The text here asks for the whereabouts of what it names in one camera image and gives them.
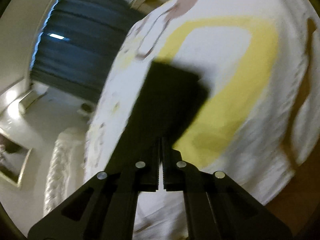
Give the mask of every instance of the picture frame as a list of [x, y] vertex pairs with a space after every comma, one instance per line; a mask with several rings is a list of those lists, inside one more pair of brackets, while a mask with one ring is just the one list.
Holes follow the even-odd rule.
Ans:
[[[12, 140], [10, 135], [0, 128], [0, 150], [4, 144], [7, 144], [7, 146], [10, 145], [11, 149], [10, 153], [4, 151], [2, 158], [0, 158], [0, 179], [4, 179], [11, 185], [20, 188], [32, 148], [28, 149]], [[13, 155], [15, 155], [15, 159], [18, 160], [15, 162], [14, 171], [8, 167], [8, 164], [12, 161], [10, 157]]]

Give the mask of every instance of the metal pin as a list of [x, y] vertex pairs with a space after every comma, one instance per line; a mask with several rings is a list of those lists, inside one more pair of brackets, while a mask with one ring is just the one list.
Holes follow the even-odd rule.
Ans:
[[226, 176], [223, 171], [216, 171], [214, 175], [217, 179], [223, 179]]
[[107, 176], [108, 175], [104, 171], [101, 171], [97, 174], [98, 179], [105, 179]]
[[187, 164], [184, 161], [177, 162], [177, 167], [178, 168], [184, 168], [185, 166], [187, 166]]
[[142, 169], [146, 166], [145, 162], [137, 162], [136, 163], [136, 167], [139, 168], [139, 169]]

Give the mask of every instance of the wall light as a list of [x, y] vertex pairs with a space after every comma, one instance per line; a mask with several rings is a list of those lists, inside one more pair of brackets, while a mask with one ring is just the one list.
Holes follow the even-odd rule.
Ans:
[[59, 39], [59, 40], [65, 39], [65, 37], [60, 36], [60, 35], [57, 35], [57, 34], [54, 34], [54, 33], [50, 33], [49, 36], [50, 36], [50, 37], [57, 38], [57, 39]]
[[12, 118], [12, 119], [18, 119], [21, 117], [20, 113], [19, 113], [19, 101], [20, 100], [15, 100], [13, 101], [9, 106], [8, 106], [8, 110], [7, 113], [8, 115]]
[[17, 98], [18, 94], [15, 90], [7, 91], [5, 95], [5, 100], [7, 101], [7, 104], [11, 104], [12, 101], [14, 101]]

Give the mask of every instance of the blue curtain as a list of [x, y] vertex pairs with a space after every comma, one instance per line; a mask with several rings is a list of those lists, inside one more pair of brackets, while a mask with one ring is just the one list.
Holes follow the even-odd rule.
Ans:
[[31, 79], [97, 102], [128, 31], [143, 17], [124, 0], [59, 0], [41, 36]]

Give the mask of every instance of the yellow graphic print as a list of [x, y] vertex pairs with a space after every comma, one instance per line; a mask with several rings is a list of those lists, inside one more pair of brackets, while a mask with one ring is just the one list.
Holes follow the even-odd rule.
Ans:
[[268, 84], [278, 54], [278, 32], [270, 21], [255, 17], [215, 17], [189, 21], [178, 27], [167, 38], [156, 60], [171, 62], [189, 33], [196, 28], [216, 26], [243, 28], [252, 37], [230, 82], [202, 106], [174, 145], [183, 160], [198, 168], [208, 166], [226, 150]]
[[143, 39], [142, 35], [132, 35], [125, 39], [124, 44], [118, 52], [118, 55], [115, 58], [114, 66], [119, 67], [120, 69], [126, 69], [131, 62], [134, 60], [137, 50], [141, 45]]

